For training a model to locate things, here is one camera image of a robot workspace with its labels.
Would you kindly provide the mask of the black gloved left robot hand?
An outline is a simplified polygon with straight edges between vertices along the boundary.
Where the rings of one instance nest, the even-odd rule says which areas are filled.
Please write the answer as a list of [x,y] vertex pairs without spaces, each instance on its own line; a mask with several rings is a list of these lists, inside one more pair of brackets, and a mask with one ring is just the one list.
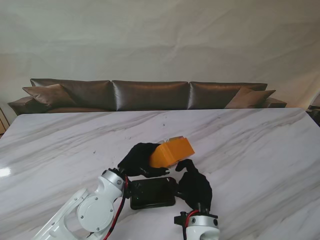
[[169,174],[168,168],[150,166],[151,155],[159,145],[158,143],[150,142],[136,144],[117,165],[118,170],[128,177],[144,176],[145,178],[155,178]]

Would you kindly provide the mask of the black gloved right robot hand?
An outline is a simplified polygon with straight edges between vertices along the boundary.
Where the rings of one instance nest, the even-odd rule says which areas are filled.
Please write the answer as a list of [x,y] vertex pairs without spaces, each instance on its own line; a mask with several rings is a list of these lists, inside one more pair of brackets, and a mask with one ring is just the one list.
[[176,172],[186,170],[177,184],[177,196],[193,210],[208,214],[211,210],[212,188],[207,178],[199,172],[191,159],[180,161]]

